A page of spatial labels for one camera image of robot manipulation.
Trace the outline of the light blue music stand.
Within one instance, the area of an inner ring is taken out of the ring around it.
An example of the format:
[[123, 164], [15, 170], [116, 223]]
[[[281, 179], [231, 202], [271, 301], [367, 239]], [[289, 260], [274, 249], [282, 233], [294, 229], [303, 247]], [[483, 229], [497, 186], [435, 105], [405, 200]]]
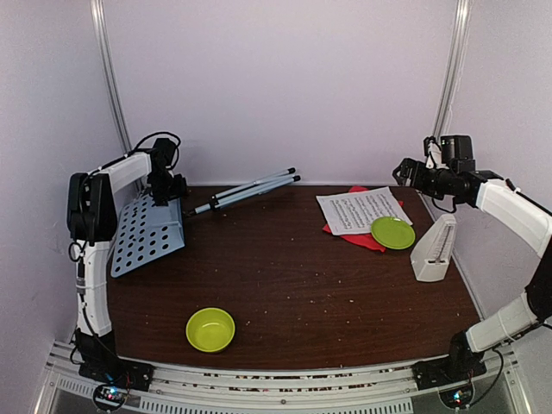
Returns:
[[210, 197], [208, 203], [183, 211], [177, 198], [166, 205], [157, 205], [151, 195], [142, 195], [125, 205], [119, 216], [110, 276], [122, 277], [154, 260], [185, 246], [184, 221], [208, 211], [216, 211], [259, 196], [301, 177], [295, 168], [288, 168], [262, 179], [232, 187]]

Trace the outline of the white sheet music page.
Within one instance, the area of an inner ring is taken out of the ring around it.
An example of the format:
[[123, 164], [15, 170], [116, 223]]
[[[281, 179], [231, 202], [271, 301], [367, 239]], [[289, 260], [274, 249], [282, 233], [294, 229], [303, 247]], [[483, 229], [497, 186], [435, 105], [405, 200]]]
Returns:
[[412, 225], [388, 186], [316, 196], [316, 200], [332, 235], [369, 234], [372, 223], [384, 216], [396, 217]]

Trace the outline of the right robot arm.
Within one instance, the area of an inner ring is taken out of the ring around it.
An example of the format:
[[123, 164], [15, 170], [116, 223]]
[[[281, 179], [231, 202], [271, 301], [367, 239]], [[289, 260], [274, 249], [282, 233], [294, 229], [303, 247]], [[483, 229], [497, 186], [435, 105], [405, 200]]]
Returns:
[[520, 260], [526, 285], [510, 296], [493, 314], [453, 336], [448, 356], [440, 367], [448, 380], [461, 380], [483, 354], [504, 342], [514, 342], [543, 326], [551, 317], [551, 213], [532, 200], [509, 179], [476, 166], [472, 140], [467, 135], [427, 137], [424, 160], [403, 159], [392, 176], [432, 201], [450, 198], [453, 207], [469, 206], [479, 225], [491, 234], [476, 231], [475, 241], [461, 233], [461, 251], [474, 252], [482, 242], [484, 269], [497, 275]]

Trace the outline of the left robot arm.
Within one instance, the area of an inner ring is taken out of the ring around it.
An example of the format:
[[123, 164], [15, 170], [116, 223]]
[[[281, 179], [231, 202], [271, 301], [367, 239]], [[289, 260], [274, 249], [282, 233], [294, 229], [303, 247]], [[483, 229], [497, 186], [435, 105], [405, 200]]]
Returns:
[[161, 131], [129, 153], [71, 176], [67, 227], [77, 265], [78, 329], [104, 338], [112, 331], [107, 282], [185, 245], [180, 199], [185, 178], [173, 174], [180, 138]]

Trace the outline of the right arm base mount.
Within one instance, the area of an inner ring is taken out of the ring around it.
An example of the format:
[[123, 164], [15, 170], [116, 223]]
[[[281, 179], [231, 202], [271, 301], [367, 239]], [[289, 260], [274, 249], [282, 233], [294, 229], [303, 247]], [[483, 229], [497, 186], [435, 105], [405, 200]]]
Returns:
[[448, 408], [467, 409], [478, 400], [473, 379], [486, 373], [483, 356], [482, 352], [474, 352], [469, 347], [465, 331], [457, 333], [450, 341], [446, 356], [419, 361], [411, 367], [417, 389], [422, 391], [465, 381], [464, 386], [445, 391], [441, 401]]

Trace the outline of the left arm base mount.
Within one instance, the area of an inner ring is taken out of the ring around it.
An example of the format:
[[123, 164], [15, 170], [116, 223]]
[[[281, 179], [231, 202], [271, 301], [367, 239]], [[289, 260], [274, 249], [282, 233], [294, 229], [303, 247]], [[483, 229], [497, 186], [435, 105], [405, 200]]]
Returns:
[[78, 364], [81, 377], [94, 380], [91, 399], [101, 412], [112, 413], [121, 409], [130, 391], [146, 392], [151, 385], [154, 366], [121, 358], [116, 352], [115, 334], [88, 335], [75, 331], [75, 348], [82, 361]]

